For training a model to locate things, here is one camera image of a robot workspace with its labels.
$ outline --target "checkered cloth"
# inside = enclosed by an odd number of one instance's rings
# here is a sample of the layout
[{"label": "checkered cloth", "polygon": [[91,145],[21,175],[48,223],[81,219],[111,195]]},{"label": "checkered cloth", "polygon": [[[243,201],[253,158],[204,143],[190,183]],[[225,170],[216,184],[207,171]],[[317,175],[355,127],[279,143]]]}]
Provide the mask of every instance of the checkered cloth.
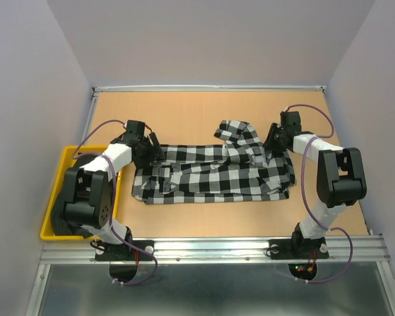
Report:
[{"label": "checkered cloth", "polygon": [[146,204],[272,201],[296,183],[288,153],[262,147],[252,125],[224,120],[224,145],[162,145],[166,160],[137,169],[132,195]]}]

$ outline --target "yellow plastic crate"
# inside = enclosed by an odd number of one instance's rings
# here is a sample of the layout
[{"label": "yellow plastic crate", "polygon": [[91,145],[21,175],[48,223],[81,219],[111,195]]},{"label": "yellow plastic crate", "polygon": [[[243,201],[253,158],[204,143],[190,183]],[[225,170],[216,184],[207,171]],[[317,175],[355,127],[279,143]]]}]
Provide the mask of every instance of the yellow plastic crate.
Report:
[{"label": "yellow plastic crate", "polygon": [[[44,222],[41,228],[41,234],[39,235],[42,240],[83,240],[82,236],[56,236],[53,232],[53,227],[51,226],[51,210],[59,195],[59,192],[63,186],[63,178],[65,177],[65,171],[72,167],[75,163],[75,160],[72,159],[72,154],[77,146],[68,146],[63,151],[61,156],[59,169],[57,171],[57,176],[54,181],[53,191],[51,192],[51,197],[48,203],[47,212],[45,213]],[[98,151],[100,153],[104,152],[107,149],[107,146],[82,146],[79,149],[80,153],[86,153],[89,151]],[[119,197],[120,197],[120,183],[123,171],[120,170],[117,176],[117,188],[116,188],[116,196],[114,201],[114,211],[113,216],[117,215],[117,207],[119,206]]]}]

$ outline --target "plaid fabric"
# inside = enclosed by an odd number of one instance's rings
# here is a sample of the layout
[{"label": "plaid fabric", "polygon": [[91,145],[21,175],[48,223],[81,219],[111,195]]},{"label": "plaid fabric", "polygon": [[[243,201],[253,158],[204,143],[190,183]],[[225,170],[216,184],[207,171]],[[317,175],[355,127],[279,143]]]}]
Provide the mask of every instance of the plaid fabric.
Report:
[{"label": "plaid fabric", "polygon": [[146,204],[286,199],[296,183],[288,153],[262,147],[252,125],[224,120],[215,137],[224,145],[162,145],[165,161],[137,169],[132,195]]}]

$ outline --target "tabletop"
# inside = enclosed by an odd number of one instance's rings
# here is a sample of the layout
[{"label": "tabletop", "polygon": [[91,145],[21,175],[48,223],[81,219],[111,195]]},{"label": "tabletop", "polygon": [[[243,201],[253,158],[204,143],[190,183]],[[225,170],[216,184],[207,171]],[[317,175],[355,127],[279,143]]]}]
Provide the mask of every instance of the tabletop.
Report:
[{"label": "tabletop", "polygon": [[[214,137],[222,120],[242,120],[265,141],[280,112],[297,103],[314,105],[329,113],[322,92],[222,91],[222,92],[101,92],[90,129],[109,119],[141,120],[156,133],[161,144],[223,144]],[[298,108],[303,130],[329,134],[327,120],[313,109]],[[113,123],[98,130],[89,145],[105,145],[122,133]],[[329,140],[339,145],[337,136]],[[307,216],[300,192],[302,156],[291,153],[298,184],[290,198],[280,201],[146,205],[131,196],[134,165],[122,179],[117,220],[132,229],[135,238],[290,236]],[[305,187],[310,205],[317,199],[317,166],[308,161]],[[367,235],[359,203],[349,207],[334,222],[351,235]]]}]

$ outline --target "white wall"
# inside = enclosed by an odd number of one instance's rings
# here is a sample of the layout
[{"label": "white wall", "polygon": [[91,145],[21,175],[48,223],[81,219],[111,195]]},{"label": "white wall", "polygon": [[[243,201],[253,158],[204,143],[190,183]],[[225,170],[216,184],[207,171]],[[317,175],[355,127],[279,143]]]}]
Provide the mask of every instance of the white wall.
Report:
[{"label": "white wall", "polygon": [[327,84],[374,0],[48,0],[92,86]]},{"label": "white wall", "polygon": [[24,315],[51,182],[91,98],[45,0],[0,0],[0,316]]},{"label": "white wall", "polygon": [[326,95],[342,144],[361,150],[363,213],[395,270],[395,0],[376,0]]}]

